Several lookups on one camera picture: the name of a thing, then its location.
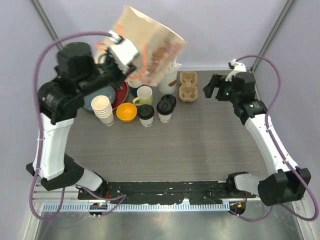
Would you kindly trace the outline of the white paper cup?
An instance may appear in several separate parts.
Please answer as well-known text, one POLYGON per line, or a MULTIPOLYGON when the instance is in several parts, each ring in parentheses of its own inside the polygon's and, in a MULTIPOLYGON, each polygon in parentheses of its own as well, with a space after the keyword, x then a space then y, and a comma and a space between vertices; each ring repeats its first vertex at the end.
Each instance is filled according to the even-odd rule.
POLYGON ((168 123, 172 118, 172 113, 167 115, 158 113, 158 117, 161 123, 168 123))
POLYGON ((143 127, 148 128, 153 124, 154 117, 151 117, 149 119, 139 118, 139 120, 140 120, 140 123, 142 124, 143 127))

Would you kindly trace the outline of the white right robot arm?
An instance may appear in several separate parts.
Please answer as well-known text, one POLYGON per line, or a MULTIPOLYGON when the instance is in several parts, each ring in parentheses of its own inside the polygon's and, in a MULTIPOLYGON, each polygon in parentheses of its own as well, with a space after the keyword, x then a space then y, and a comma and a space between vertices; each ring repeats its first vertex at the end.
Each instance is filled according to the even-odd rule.
POLYGON ((239 72, 231 81, 227 81, 224 75, 213 74, 203 88, 206 98, 211 98, 217 88, 215 98, 232 104, 235 115, 255 140, 267 169, 267 177, 245 171, 230 173, 226 180, 226 193, 236 198, 245 191, 260 197, 266 206, 301 200, 306 188, 298 178, 309 183, 311 173, 307 168, 300 168, 279 137, 270 133, 274 129, 272 121, 265 119, 267 107, 256 98, 255 83, 254 75, 249 72, 239 72))

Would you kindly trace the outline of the black cup lid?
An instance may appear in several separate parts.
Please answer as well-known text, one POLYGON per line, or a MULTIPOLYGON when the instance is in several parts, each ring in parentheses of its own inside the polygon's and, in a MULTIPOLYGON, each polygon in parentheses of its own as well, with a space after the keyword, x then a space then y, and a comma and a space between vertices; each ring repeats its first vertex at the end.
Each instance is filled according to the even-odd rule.
POLYGON ((154 108, 149 104, 143 104, 137 108, 137 115, 142 120, 149 120, 155 114, 154 108))
POLYGON ((160 100, 156 105, 156 110, 160 115, 167 116, 173 113, 174 105, 167 100, 160 100))

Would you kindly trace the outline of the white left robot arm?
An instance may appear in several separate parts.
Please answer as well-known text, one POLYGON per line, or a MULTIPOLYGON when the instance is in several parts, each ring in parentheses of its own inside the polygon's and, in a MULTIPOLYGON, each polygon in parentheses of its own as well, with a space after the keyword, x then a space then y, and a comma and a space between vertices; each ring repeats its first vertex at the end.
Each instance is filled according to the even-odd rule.
POLYGON ((108 85, 120 87, 136 67, 139 51, 130 40, 108 47, 103 63, 95 63, 91 47, 85 42, 67 44, 57 55, 57 77, 37 92, 39 106, 38 153, 26 169, 41 178, 48 191, 78 185, 89 189, 100 200, 107 192, 104 179, 77 164, 65 153, 68 134, 85 96, 108 85))

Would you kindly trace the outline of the stack of black lids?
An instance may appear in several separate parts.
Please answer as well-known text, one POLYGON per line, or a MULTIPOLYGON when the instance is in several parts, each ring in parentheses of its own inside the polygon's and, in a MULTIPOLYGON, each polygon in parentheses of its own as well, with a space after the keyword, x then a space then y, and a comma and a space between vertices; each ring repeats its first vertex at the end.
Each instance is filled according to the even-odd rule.
POLYGON ((165 94, 162 96, 161 98, 162 101, 167 101, 167 102, 170 102, 173 106, 173 108, 176 107, 176 104, 177 104, 177 100, 176 98, 172 95, 172 94, 165 94))

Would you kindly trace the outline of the brown paper bag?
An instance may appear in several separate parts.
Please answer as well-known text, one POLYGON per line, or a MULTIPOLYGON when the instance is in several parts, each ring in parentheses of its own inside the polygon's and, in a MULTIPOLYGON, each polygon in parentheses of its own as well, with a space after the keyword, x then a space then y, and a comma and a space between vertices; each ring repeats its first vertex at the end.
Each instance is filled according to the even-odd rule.
MULTIPOLYGON (((187 44, 173 30, 131 6, 125 6, 110 31, 129 39, 139 51, 139 56, 133 61, 136 70, 128 75, 126 81, 152 87, 159 84, 187 44)), ((114 43, 108 36, 96 43, 96 63, 106 60, 104 54, 112 45, 114 43)))

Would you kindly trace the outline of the cardboard cup carrier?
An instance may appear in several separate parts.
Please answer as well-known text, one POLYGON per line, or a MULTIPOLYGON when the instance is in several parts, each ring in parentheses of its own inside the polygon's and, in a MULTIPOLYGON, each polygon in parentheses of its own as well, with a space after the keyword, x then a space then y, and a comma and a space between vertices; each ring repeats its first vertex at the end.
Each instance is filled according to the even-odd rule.
POLYGON ((192 103, 198 98, 198 74, 195 71, 182 71, 179 74, 179 99, 192 103))

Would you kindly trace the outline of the stack of white paper cups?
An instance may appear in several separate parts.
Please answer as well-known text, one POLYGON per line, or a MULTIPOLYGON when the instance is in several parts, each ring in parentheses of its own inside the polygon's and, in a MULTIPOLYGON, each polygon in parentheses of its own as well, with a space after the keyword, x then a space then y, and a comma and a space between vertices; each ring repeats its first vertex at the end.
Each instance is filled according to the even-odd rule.
POLYGON ((107 127, 113 125, 114 115, 112 105, 107 96, 98 95, 91 101, 95 116, 107 127))

